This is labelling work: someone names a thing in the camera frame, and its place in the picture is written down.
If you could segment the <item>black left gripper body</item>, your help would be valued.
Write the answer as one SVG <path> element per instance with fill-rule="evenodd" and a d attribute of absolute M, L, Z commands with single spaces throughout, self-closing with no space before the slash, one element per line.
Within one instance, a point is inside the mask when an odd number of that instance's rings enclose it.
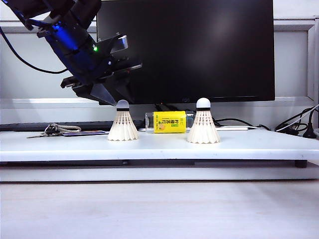
<path fill-rule="evenodd" d="M 45 38 L 58 56 L 71 78 L 64 79 L 61 86 L 74 84 L 103 84 L 109 78 L 129 74 L 142 66 L 137 57 L 116 58 L 114 53 L 128 48 L 126 35 L 95 41 L 88 33 L 92 17 L 46 17 L 37 21 L 37 36 Z"/>

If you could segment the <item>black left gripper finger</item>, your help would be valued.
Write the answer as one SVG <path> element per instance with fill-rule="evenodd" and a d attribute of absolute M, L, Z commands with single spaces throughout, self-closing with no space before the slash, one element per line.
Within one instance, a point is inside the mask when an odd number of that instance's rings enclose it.
<path fill-rule="evenodd" d="M 100 83 L 89 85 L 74 84 L 73 91 L 78 97 L 97 101 L 100 105 L 115 106 L 117 104 L 114 97 Z"/>
<path fill-rule="evenodd" d="M 117 75 L 115 79 L 115 89 L 131 104 L 135 104 L 135 96 L 131 86 L 131 78 L 128 74 Z"/>

